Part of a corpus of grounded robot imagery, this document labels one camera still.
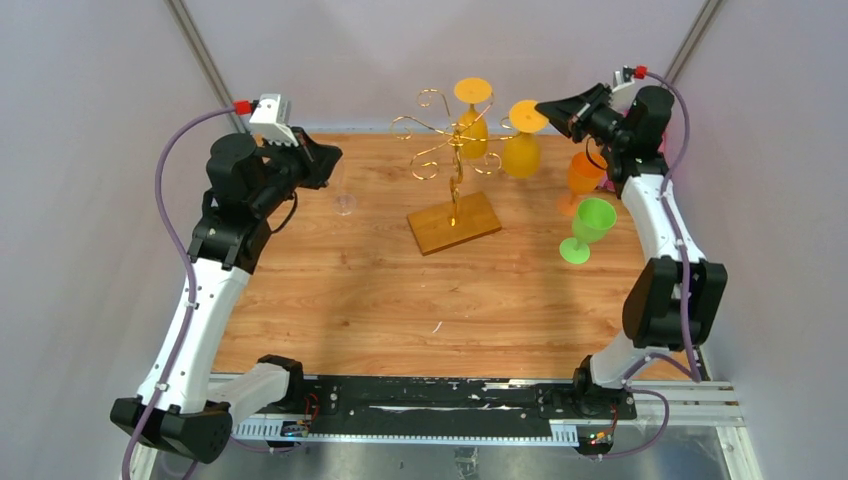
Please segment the clear wine glass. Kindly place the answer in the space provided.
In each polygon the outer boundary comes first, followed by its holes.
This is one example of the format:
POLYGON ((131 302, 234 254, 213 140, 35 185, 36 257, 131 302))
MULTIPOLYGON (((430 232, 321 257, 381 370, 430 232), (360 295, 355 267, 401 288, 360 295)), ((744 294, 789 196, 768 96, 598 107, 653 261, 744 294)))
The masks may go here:
POLYGON ((331 208, 339 216, 351 215, 357 207, 357 199, 351 190, 351 174, 345 162, 334 169, 330 187, 333 193, 331 208))

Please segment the orange wine glass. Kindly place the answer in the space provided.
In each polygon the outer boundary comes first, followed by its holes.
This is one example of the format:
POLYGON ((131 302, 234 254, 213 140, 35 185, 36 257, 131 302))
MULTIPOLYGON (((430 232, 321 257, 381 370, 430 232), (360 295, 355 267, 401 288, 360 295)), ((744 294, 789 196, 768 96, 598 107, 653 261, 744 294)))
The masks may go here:
POLYGON ((566 172, 568 192, 559 197, 558 211, 565 216, 573 216, 581 199, 601 183, 606 169, 607 163, 598 153, 575 154, 566 172))

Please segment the yellow wine glass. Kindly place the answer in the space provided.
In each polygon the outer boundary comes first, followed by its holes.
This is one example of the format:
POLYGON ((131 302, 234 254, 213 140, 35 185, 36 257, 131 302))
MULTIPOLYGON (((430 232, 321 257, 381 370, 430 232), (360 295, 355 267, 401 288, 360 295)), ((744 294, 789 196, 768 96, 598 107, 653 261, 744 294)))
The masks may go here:
POLYGON ((492 93, 491 85, 480 77, 464 78, 454 86, 455 97, 468 106, 457 119, 460 154, 465 160, 480 159, 486 154, 489 133, 483 114, 492 93))
POLYGON ((541 148, 536 134, 548 126, 549 120, 536 110, 536 106, 536 100, 518 101, 507 117, 516 133, 504 141, 502 168, 514 178, 528 178, 540 166, 541 148))

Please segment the green wine glass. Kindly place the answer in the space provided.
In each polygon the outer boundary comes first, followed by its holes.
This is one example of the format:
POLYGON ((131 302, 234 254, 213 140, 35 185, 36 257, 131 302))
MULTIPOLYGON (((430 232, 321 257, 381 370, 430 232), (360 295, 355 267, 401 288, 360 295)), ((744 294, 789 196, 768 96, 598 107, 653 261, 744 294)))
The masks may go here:
POLYGON ((582 200, 572 218, 572 236, 559 246, 561 257, 571 264, 584 264, 590 258, 590 245, 603 239, 617 223, 614 206, 600 198, 582 200))

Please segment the gold wire glass rack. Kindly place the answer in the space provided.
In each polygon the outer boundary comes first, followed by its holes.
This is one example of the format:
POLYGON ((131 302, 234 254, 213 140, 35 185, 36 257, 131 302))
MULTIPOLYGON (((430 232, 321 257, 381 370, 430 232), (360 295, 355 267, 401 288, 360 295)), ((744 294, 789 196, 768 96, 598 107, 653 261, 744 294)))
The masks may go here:
MULTIPOLYGON (((489 150, 489 145, 510 138, 509 136, 497 138, 488 136, 486 154, 480 159, 465 160, 460 154, 461 143, 458 141, 459 132, 457 131, 458 118, 452 115, 446 95, 438 89, 423 89, 418 93, 416 102, 420 108, 426 109, 431 106, 435 97, 442 100, 448 119, 447 127, 434 127, 412 115, 398 116, 389 124, 390 134, 402 141, 408 141, 413 137, 413 129, 406 125, 408 122, 443 138, 439 144, 411 157, 408 169, 413 178, 418 181, 432 180, 440 173, 439 162, 428 160, 426 158, 428 155, 443 148, 448 148, 451 152, 452 172, 448 177, 450 200, 407 215, 407 223, 419 252, 423 256, 432 255, 492 235, 502 229, 502 224, 486 195, 483 192, 463 195, 460 187, 464 183, 467 165, 474 172, 484 176, 490 176, 500 170, 502 159, 500 155, 489 150)), ((487 108, 484 110, 484 118, 494 103, 493 92, 490 99, 485 102, 487 108)))

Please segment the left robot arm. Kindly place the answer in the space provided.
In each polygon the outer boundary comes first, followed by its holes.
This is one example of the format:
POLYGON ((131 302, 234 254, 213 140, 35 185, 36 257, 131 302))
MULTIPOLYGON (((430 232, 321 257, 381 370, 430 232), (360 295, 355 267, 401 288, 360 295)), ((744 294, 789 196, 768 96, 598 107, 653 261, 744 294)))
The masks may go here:
POLYGON ((184 257, 186 280, 165 341, 132 397, 117 399, 111 421, 144 446, 199 463, 216 460, 234 427, 268 405, 283 413, 306 400, 301 362, 267 354, 246 373, 211 387, 226 326, 274 234, 269 218, 300 188, 318 190, 343 157, 302 128, 291 146, 228 134, 210 148, 209 189, 184 257))

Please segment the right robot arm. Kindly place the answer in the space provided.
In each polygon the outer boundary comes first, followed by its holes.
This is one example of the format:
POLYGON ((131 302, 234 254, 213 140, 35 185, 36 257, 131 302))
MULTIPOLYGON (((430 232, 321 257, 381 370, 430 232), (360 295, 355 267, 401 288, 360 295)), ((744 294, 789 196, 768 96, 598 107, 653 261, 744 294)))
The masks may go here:
POLYGON ((677 206, 673 166, 660 150, 678 107, 686 128, 688 107, 673 87, 648 85, 626 113, 611 105, 613 89, 597 84, 582 94, 540 102, 536 111, 575 143, 597 140, 607 175, 628 210, 645 266, 622 307, 622 329, 575 369, 569 392, 555 393, 584 417, 596 417, 629 399, 628 383, 656 361, 700 382, 696 347, 708 338, 728 281, 726 267, 711 262, 688 232, 677 206))

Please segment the pink camouflage cloth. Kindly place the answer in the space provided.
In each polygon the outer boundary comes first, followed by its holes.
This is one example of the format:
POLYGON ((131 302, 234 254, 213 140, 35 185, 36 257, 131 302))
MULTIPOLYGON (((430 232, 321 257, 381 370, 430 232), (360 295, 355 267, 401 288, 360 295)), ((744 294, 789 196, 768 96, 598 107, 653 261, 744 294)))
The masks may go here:
POLYGON ((658 151, 664 156, 665 159, 668 159, 668 130, 665 130, 662 133, 661 143, 658 148, 658 151))

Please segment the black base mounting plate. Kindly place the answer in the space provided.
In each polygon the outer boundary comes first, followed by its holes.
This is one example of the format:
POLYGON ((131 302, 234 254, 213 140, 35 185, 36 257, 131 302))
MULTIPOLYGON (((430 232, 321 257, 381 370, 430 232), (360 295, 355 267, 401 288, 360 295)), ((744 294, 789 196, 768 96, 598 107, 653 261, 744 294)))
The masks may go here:
POLYGON ((282 441, 551 442, 637 417, 627 392, 590 396, 569 380, 318 375, 288 407, 238 425, 243 439, 282 441))

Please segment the aluminium frame rail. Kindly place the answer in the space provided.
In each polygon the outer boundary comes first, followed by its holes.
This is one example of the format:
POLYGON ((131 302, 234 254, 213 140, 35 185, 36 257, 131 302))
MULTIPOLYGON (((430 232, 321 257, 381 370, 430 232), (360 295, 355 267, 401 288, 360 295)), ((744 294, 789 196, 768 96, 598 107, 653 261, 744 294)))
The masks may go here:
POLYGON ((112 421, 142 429, 142 445, 211 463, 232 440, 277 452, 288 445, 364 443, 561 447, 605 460, 650 443, 654 453, 689 429, 715 431, 733 479, 758 479, 733 388, 726 382, 638 381, 602 391, 571 381, 290 374, 259 365, 209 376, 196 407, 165 399, 116 401, 112 421))

